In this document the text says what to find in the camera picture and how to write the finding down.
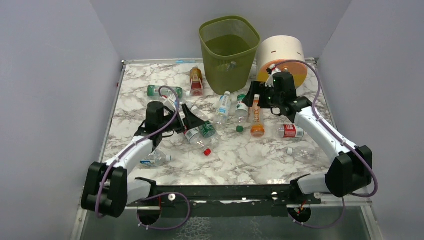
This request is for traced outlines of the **green white label water bottle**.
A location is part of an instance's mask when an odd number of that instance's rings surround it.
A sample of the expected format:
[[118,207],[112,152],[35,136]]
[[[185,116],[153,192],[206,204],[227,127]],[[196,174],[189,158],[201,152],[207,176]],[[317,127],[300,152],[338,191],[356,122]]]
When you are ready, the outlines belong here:
[[237,95],[235,118],[237,120],[236,131],[242,133],[248,121],[249,107],[243,102],[246,97],[246,92],[241,92]]

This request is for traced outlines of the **white Suntory oolong tea bottle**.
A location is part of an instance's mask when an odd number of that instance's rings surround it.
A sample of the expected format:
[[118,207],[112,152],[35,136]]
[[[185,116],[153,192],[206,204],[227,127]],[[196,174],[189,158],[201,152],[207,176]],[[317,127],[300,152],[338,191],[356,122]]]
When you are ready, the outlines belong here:
[[224,126],[227,124],[229,118],[229,112],[231,108],[232,100],[231,93],[226,91],[220,98],[218,102],[218,107],[214,115],[214,123],[217,126]]

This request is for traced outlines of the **orange jasmine tea bottle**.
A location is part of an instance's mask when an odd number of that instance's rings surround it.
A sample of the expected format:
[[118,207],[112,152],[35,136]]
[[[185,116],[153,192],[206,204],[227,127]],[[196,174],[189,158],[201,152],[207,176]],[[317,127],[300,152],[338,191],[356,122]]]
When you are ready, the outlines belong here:
[[251,110],[250,134],[256,138],[260,138],[265,134],[262,109],[258,106],[259,99],[260,99],[260,96],[256,94],[253,99],[253,105],[250,108]]

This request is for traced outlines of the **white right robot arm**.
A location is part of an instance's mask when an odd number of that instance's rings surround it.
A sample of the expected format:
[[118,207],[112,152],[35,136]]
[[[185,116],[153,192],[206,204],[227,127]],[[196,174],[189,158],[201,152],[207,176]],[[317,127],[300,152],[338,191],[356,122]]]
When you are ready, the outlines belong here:
[[331,126],[307,97],[298,96],[294,76],[289,72],[274,72],[267,82],[254,81],[249,89],[258,95],[262,109],[278,109],[302,128],[323,150],[330,161],[326,173],[309,174],[291,181],[298,195],[313,193],[332,194],[338,198],[356,195],[356,191],[374,184],[371,193],[359,193],[368,198],[378,190],[378,181],[372,170],[373,152],[366,146],[358,146]]

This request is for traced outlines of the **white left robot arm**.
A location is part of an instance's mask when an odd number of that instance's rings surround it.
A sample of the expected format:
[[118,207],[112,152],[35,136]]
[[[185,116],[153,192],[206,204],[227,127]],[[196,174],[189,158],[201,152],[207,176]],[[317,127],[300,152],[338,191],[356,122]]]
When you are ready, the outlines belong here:
[[178,94],[169,86],[160,86],[159,95],[170,103],[148,103],[145,120],[129,144],[105,162],[93,162],[87,171],[80,206],[98,218],[120,217],[127,205],[137,201],[159,200],[167,193],[156,193],[155,181],[138,178],[128,181],[129,173],[147,157],[157,152],[165,133],[186,134],[205,125],[189,107],[180,103]]

